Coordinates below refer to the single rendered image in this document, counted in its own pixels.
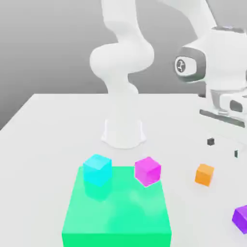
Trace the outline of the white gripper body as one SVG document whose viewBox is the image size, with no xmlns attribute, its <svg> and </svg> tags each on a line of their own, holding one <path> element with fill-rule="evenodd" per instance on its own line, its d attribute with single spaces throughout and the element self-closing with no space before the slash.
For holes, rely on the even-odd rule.
<svg viewBox="0 0 247 247">
<path fill-rule="evenodd" d="M 201 125 L 219 136 L 247 145 L 247 121 L 200 109 Z"/>
</svg>

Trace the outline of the small orange cube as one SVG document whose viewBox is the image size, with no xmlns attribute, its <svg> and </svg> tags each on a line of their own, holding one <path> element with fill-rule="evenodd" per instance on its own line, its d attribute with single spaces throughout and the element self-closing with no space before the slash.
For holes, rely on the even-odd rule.
<svg viewBox="0 0 247 247">
<path fill-rule="evenodd" d="M 196 170 L 195 182 L 209 187 L 213 177 L 214 169 L 215 168 L 212 166 L 200 164 Z"/>
</svg>

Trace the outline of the small purple cube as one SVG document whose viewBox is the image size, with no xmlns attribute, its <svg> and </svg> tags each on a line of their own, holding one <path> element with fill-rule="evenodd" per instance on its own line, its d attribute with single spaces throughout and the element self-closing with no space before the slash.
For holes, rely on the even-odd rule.
<svg viewBox="0 0 247 247">
<path fill-rule="evenodd" d="M 247 205 L 234 210 L 232 222 L 243 234 L 247 234 Z"/>
</svg>

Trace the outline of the small magenta cube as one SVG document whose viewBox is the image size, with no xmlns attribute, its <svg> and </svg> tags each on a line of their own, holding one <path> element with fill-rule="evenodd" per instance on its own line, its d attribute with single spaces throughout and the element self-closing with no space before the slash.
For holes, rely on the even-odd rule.
<svg viewBox="0 0 247 247">
<path fill-rule="evenodd" d="M 146 157 L 135 162 L 135 178 L 144 186 L 148 187 L 160 180 L 161 165 Z"/>
</svg>

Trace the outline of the small cyan cube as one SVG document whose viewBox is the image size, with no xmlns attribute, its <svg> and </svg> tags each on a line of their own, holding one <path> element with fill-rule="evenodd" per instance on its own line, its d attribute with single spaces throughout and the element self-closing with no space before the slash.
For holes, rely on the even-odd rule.
<svg viewBox="0 0 247 247">
<path fill-rule="evenodd" d="M 112 177 L 112 159 L 94 154 L 83 163 L 83 179 L 102 187 Z"/>
</svg>

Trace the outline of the large green box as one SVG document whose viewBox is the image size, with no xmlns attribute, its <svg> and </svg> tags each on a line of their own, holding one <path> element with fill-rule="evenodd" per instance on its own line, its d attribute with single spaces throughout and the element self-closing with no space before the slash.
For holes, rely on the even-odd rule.
<svg viewBox="0 0 247 247">
<path fill-rule="evenodd" d="M 79 167 L 64 226 L 63 247 L 170 247 L 172 231 L 160 181 L 144 187 L 132 166 L 116 166 L 102 187 Z"/>
</svg>

